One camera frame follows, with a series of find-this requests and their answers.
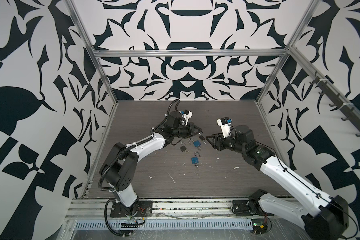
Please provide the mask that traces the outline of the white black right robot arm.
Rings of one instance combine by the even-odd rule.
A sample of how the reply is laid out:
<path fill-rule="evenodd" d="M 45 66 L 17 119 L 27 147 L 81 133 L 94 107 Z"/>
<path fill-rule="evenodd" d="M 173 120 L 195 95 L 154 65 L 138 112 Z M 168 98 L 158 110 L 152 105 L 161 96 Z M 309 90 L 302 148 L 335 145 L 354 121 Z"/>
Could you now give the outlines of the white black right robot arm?
<path fill-rule="evenodd" d="M 349 205 L 340 197 L 321 191 L 282 163 L 269 147 L 255 140 L 246 125 L 221 127 L 220 134 L 206 140 L 218 151 L 230 150 L 244 161 L 269 176 L 297 201 L 293 204 L 270 193 L 258 190 L 250 196 L 252 209 L 281 217 L 305 230 L 312 240 L 338 240 L 349 227 Z"/>

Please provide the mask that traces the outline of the black padlock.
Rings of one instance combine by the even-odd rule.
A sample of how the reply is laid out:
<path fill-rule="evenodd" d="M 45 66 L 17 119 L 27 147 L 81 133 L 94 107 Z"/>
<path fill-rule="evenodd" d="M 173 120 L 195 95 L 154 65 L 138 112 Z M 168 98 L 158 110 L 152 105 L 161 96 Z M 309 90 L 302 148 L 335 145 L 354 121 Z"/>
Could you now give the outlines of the black padlock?
<path fill-rule="evenodd" d="M 185 142 L 181 142 L 180 150 L 186 154 L 189 153 L 189 150 L 187 149 Z"/>
<path fill-rule="evenodd" d="M 199 139 L 201 140 L 201 141 L 205 141 L 205 137 L 203 136 L 203 134 L 202 133 L 199 133 Z"/>

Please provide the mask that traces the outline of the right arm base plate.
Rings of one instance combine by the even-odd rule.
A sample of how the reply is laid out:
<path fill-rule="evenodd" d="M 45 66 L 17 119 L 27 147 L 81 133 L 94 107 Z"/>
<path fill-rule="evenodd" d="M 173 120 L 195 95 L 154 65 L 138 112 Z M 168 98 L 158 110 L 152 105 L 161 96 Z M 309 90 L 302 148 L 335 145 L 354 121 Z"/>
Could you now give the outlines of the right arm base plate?
<path fill-rule="evenodd" d="M 234 200 L 231 211 L 237 217 L 247 217 L 247 216 L 274 216 L 274 214 L 266 213 L 260 207 L 259 200 L 250 199 L 250 200 Z"/>

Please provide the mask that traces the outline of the blue padlock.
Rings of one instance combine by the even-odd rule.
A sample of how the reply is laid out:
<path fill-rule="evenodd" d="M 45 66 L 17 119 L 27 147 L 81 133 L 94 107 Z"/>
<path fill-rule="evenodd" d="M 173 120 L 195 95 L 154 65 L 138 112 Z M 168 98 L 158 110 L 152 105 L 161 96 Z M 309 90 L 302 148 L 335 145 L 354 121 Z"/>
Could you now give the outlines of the blue padlock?
<path fill-rule="evenodd" d="M 199 152 L 195 152 L 194 156 L 191 158 L 192 164 L 195 166 L 195 168 L 199 167 L 199 157 L 200 157 L 200 153 Z"/>
<path fill-rule="evenodd" d="M 201 149 L 201 142 L 199 140 L 194 141 L 193 139 L 188 140 L 190 145 L 193 145 L 197 149 Z"/>

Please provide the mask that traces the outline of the aluminium frame post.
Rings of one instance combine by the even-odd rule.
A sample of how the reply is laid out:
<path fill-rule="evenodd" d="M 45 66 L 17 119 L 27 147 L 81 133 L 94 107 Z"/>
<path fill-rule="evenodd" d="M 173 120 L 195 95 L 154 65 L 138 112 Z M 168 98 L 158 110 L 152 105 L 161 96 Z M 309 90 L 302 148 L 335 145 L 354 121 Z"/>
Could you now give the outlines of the aluminium frame post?
<path fill-rule="evenodd" d="M 320 0 L 312 0 L 308 5 L 308 8 L 304 12 L 301 20 L 299 21 L 297 28 L 292 34 L 288 44 L 284 48 L 283 54 L 280 56 L 280 59 L 276 63 L 274 69 L 272 70 L 271 74 L 266 80 L 264 87 L 262 88 L 261 92 L 259 93 L 256 103 L 260 105 L 264 100 L 265 96 L 267 95 L 268 91 L 270 90 L 271 86 L 273 85 L 274 81 L 276 80 L 277 75 L 281 71 L 282 67 L 285 65 L 288 58 L 291 56 L 291 49 L 296 45 L 298 40 L 300 39 L 301 35 L 303 34 L 304 29 L 308 26 L 308 23 L 311 21 L 316 9 L 320 5 L 322 1 Z"/>
<path fill-rule="evenodd" d="M 104 84 L 107 93 L 109 94 L 109 96 L 111 97 L 111 100 L 113 101 L 114 105 L 117 106 L 119 101 L 113 91 L 113 88 L 111 87 L 111 84 L 109 82 L 109 79 L 107 77 L 107 75 L 104 72 L 103 67 L 101 66 L 98 58 L 95 56 L 95 52 L 93 50 L 93 45 L 92 42 L 90 40 L 90 37 L 85 29 L 85 26 L 83 24 L 83 21 L 80 18 L 79 12 L 74 4 L 74 1 L 72 0 L 66 0 L 65 4 L 67 6 L 67 9 L 70 13 L 71 19 L 74 23 L 74 25 L 76 26 L 76 28 L 78 29 L 79 35 L 84 43 L 84 46 L 90 56 L 90 59 L 92 61 L 92 63 L 94 64 L 95 69 L 99 72 L 100 74 L 100 78 L 102 80 L 102 83 Z"/>

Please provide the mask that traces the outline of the blue padlock upper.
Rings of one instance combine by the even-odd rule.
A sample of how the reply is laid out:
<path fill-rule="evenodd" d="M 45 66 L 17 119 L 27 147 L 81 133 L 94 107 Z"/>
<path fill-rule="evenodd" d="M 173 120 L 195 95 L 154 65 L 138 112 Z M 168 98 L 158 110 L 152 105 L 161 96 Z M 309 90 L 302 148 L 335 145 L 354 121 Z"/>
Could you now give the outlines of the blue padlock upper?
<path fill-rule="evenodd" d="M 190 145 L 193 145 L 197 149 L 201 149 L 201 142 L 199 140 L 194 141 L 193 139 L 188 140 Z"/>

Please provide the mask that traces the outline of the aluminium front rail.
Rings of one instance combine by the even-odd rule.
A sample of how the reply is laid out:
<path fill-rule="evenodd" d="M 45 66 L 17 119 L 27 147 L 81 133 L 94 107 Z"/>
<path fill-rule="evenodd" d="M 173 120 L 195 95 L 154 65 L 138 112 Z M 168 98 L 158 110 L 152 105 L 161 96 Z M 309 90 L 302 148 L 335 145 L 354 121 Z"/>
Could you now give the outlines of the aluminium front rail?
<path fill-rule="evenodd" d="M 151 207 L 139 208 L 133 217 L 137 220 L 175 219 L 234 219 L 233 201 L 248 198 L 190 198 L 190 199 L 141 199 L 151 201 Z M 68 220 L 103 220 L 106 199 L 73 200 L 64 217 Z"/>

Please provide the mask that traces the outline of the aluminium frame post right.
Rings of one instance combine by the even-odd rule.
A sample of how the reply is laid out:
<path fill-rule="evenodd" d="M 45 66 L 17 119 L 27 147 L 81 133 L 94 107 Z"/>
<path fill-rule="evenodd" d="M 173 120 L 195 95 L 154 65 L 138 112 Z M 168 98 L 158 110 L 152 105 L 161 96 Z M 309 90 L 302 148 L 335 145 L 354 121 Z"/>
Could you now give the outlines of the aluminium frame post right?
<path fill-rule="evenodd" d="M 316 9 L 320 5 L 322 1 L 320 0 L 312 0 L 308 5 L 308 8 L 304 12 L 301 20 L 299 21 L 297 28 L 292 34 L 288 44 L 284 48 L 283 54 L 280 56 L 280 59 L 276 63 L 274 69 L 272 70 L 271 74 L 266 80 L 264 87 L 262 88 L 261 92 L 259 93 L 256 103 L 260 105 L 264 100 L 265 96 L 267 95 L 268 91 L 270 90 L 271 86 L 273 85 L 274 81 L 276 80 L 277 75 L 281 71 L 282 67 L 285 65 L 288 58 L 291 56 L 291 49 L 296 45 L 298 40 L 300 39 L 301 35 L 303 34 L 304 29 L 308 26 L 308 23 L 311 21 Z"/>

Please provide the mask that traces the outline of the small circuit board right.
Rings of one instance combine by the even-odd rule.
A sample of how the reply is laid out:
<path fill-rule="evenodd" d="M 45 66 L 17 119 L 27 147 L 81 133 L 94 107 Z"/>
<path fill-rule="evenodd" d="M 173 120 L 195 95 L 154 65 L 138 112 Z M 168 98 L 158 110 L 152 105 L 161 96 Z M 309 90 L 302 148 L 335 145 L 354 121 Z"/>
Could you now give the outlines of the small circuit board right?
<path fill-rule="evenodd" d="M 272 229 L 272 221 L 266 218 L 265 220 L 252 219 L 252 230 L 251 234 L 262 236 L 268 233 Z"/>

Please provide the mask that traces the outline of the grey hook rack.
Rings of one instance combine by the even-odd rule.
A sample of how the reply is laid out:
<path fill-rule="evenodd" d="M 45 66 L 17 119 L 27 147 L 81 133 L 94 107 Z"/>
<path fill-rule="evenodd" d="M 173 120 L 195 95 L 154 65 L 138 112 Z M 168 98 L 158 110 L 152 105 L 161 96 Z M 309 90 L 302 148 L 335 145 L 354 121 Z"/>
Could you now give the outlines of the grey hook rack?
<path fill-rule="evenodd" d="M 342 121 L 349 121 L 359 131 L 356 134 L 357 138 L 360 138 L 360 110 L 353 104 L 344 94 L 340 92 L 328 79 L 321 78 L 318 72 L 315 72 L 315 78 L 311 85 L 316 85 L 321 91 L 320 96 L 326 96 L 331 104 L 331 108 L 336 108 L 344 116 Z"/>

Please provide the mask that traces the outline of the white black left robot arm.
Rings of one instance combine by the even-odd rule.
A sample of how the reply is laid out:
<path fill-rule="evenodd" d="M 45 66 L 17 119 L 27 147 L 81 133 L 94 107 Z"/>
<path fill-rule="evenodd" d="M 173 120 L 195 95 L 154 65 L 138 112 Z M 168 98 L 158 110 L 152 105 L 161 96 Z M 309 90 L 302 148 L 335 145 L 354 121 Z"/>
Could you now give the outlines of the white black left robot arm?
<path fill-rule="evenodd" d="M 139 161 L 171 145 L 174 138 L 182 140 L 201 133 L 202 129 L 190 121 L 192 116 L 188 110 L 166 113 L 148 137 L 127 145 L 115 144 L 100 169 L 99 190 L 114 194 L 116 201 L 124 207 L 135 205 L 138 196 L 132 181 Z"/>

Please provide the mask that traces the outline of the aluminium frame post left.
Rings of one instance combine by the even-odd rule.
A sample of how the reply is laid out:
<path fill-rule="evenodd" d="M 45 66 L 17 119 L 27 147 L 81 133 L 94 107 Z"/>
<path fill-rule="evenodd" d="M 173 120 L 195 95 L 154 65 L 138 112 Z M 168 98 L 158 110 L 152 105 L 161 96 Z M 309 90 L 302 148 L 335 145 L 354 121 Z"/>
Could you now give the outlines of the aluminium frame post left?
<path fill-rule="evenodd" d="M 117 106 L 119 101 L 113 91 L 113 88 L 111 87 L 111 84 L 109 82 L 109 79 L 107 77 L 107 75 L 104 72 L 103 67 L 101 66 L 98 58 L 95 56 L 95 52 L 93 50 L 93 45 L 92 42 L 90 40 L 90 37 L 85 29 L 85 26 L 83 24 L 83 21 L 80 18 L 79 12 L 74 4 L 74 1 L 72 0 L 66 0 L 65 4 L 67 6 L 67 9 L 70 13 L 71 19 L 74 23 L 74 25 L 76 26 L 76 28 L 78 29 L 79 35 L 84 43 L 84 46 L 90 56 L 90 59 L 92 61 L 92 63 L 94 64 L 95 69 L 99 72 L 100 74 L 100 78 L 102 80 L 102 83 L 104 84 L 107 93 L 109 94 L 109 96 L 111 97 L 111 100 L 113 101 L 114 105 Z"/>

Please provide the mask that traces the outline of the blue padlock lower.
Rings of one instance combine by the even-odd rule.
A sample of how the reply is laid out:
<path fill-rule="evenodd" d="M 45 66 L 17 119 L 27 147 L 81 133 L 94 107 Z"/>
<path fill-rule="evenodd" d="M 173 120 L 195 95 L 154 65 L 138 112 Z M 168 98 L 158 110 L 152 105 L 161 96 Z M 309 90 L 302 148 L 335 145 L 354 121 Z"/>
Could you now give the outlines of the blue padlock lower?
<path fill-rule="evenodd" d="M 195 166 L 195 168 L 199 167 L 199 157 L 200 157 L 200 153 L 199 152 L 195 152 L 194 156 L 191 158 L 192 164 Z"/>

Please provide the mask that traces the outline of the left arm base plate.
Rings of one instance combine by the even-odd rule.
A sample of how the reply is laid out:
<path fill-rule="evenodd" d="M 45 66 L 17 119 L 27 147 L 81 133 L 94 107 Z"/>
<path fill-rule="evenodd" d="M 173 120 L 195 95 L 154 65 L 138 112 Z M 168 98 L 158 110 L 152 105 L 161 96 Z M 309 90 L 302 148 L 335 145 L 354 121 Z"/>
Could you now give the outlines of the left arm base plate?
<path fill-rule="evenodd" d="M 152 215 L 152 201 L 136 201 L 131 207 L 126 207 L 122 203 L 113 203 L 111 208 L 111 218 L 150 217 Z"/>

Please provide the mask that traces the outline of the aluminium frame crossbar back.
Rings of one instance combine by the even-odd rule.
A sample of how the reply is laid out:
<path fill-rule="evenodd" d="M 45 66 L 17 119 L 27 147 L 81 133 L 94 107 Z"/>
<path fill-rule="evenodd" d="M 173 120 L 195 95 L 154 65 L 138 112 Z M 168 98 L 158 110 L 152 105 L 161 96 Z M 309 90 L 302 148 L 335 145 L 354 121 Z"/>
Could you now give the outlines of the aluminium frame crossbar back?
<path fill-rule="evenodd" d="M 242 49 L 242 50 L 138 50 L 111 51 L 95 50 L 97 58 L 105 57 L 210 57 L 210 56 L 282 56 L 285 49 Z"/>

